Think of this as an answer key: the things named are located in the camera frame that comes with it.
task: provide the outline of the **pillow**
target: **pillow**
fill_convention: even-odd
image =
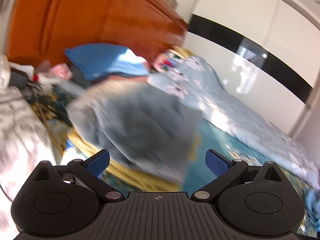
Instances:
[[[84,44],[65,49],[64,54],[89,80],[102,78],[111,73],[128,76],[147,76],[149,73],[129,48],[107,43]]]

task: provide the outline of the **gray blanket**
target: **gray blanket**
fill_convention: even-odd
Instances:
[[[200,111],[146,83],[106,81],[68,106],[79,134],[130,169],[180,183]]]

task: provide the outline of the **ridged surface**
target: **ridged surface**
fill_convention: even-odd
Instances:
[[[16,240],[42,238],[20,234]],[[207,203],[186,193],[130,193],[104,206],[97,219],[74,234],[51,240],[253,240],[224,224]],[[287,235],[281,240],[298,240]]]

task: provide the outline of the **crosshair marking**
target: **crosshair marking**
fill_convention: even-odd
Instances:
[[[163,199],[163,197],[160,196],[160,195],[158,195],[158,196],[155,196],[154,199],[156,199],[157,201],[159,201],[159,200]]]

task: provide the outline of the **wooden headboard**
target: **wooden headboard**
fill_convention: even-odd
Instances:
[[[17,0],[7,56],[19,64],[68,62],[65,48],[121,44],[152,63],[181,45],[187,24],[163,0]]]

